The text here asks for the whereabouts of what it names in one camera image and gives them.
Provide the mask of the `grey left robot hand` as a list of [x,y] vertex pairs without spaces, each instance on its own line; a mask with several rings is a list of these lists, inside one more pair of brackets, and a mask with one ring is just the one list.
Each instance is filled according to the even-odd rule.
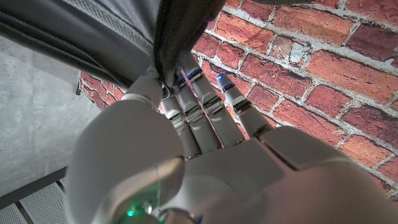
[[271,126],[226,76],[232,118],[189,58],[176,98],[149,67],[76,142],[72,223],[396,223],[397,208],[349,157]]

